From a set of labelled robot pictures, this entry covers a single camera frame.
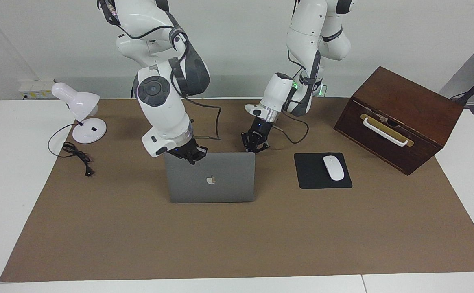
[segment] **white mouse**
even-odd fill
[[[343,173],[343,167],[341,166],[338,158],[336,158],[335,156],[325,156],[324,164],[332,180],[340,181],[345,178],[345,174]]]

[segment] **wall outlet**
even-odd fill
[[[23,100],[54,100],[52,86],[55,84],[53,79],[25,81],[21,84],[19,92]]]

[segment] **white table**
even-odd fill
[[[72,122],[60,101],[0,101],[0,275],[56,161],[47,151],[47,139]],[[68,132],[54,138],[53,149],[61,148]],[[436,158],[474,222],[474,116],[470,111],[463,112]],[[1,293],[47,291],[474,293],[474,273],[0,284]]]

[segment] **power cord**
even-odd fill
[[[64,126],[64,127],[60,128],[60,130],[56,131],[50,137],[49,141],[47,142],[47,148],[49,149],[49,152],[51,154],[53,154],[54,156],[59,157],[59,158],[70,158],[70,157],[75,157],[75,156],[78,157],[83,162],[83,164],[85,164],[85,176],[91,177],[94,174],[94,170],[92,170],[92,168],[90,168],[90,166],[89,166],[89,164],[92,162],[92,159],[86,153],[80,151],[76,147],[76,145],[74,145],[73,143],[71,143],[69,141],[65,141],[63,143],[62,150],[69,153],[70,155],[68,155],[68,156],[57,155],[50,149],[50,142],[54,138],[54,136],[56,136],[56,134],[60,133],[60,131],[64,130],[65,128],[72,127],[72,126],[77,126],[77,124],[69,124],[67,126]]]
[[[309,134],[309,124],[307,124],[306,122],[302,121],[302,120],[298,120],[298,119],[295,119],[293,117],[291,117],[290,115],[287,115],[286,112],[284,112],[284,110],[282,110],[282,114],[284,116],[286,116],[287,118],[291,119],[291,120],[294,120],[296,122],[300,122],[300,123],[303,123],[304,125],[306,125],[306,133],[304,134],[304,136],[299,140],[299,141],[293,141],[289,135],[287,135],[287,133],[285,131],[283,131],[281,128],[279,128],[278,126],[276,125],[273,125],[273,128],[275,128],[276,130],[282,132],[286,137],[287,137],[287,140],[289,140],[290,143],[292,144],[298,144],[298,143],[301,143],[304,139],[306,139],[307,135]]]

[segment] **black mouse pad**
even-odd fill
[[[343,167],[345,177],[334,181],[324,165],[325,156],[335,156]],[[295,154],[298,186],[302,189],[352,188],[351,176],[342,153]]]

